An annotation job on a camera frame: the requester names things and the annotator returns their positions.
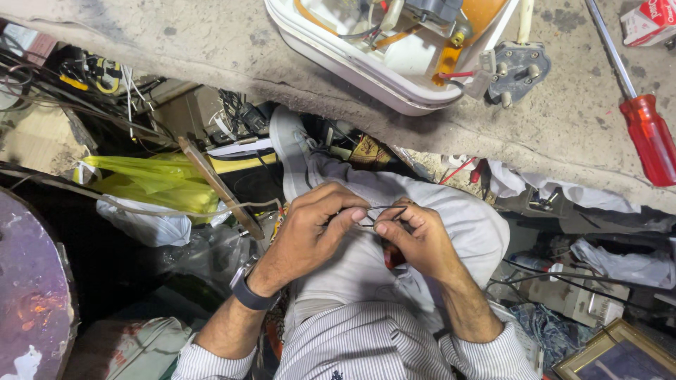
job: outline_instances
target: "white sneaker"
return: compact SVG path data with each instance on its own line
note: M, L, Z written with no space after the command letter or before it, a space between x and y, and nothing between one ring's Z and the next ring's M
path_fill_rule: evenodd
M317 144L309 138L298 114L283 105L272 113L270 140L284 166L284 197L290 203L310 190L306 183L306 172L310 153Z

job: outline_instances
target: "wooden stick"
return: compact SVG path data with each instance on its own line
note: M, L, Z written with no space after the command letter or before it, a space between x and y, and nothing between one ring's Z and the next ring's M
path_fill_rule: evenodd
M228 187L223 183L223 181L218 177L216 171L211 166L211 164L204 158L204 156L197 150L197 148L184 137L178 138L178 144L183 150L183 153L188 157L188 160L193 163L197 168L200 174L204 177L205 180L209 183L212 189L216 192L218 197L225 203L226 206L232 207L239 204L237 198L233 193L228 189ZM242 226L251 233L251 236L256 240L262 240L265 238L263 230L260 228L256 220L251 217L251 215L246 212L243 208L235 208L233 210L233 215L237 218L237 221L242 224Z

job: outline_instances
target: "purple circular board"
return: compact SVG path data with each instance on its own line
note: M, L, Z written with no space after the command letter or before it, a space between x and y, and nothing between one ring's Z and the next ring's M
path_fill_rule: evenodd
M48 229L0 187L0 377L58 379L75 339L72 275L63 244Z

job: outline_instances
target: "black watch strap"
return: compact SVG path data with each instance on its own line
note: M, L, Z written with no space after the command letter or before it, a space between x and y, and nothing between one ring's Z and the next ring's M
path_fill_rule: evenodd
M251 310L269 310L279 299L280 292L276 292L272 297L261 297L254 293L247 285L246 276L241 276L233 285L233 294L247 308Z

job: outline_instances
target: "brass terminal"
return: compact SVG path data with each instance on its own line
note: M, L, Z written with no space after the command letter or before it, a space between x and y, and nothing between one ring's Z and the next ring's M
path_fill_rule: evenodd
M456 29L456 31L453 32L451 35L451 43L455 46L460 46L464 42L464 32L462 30Z

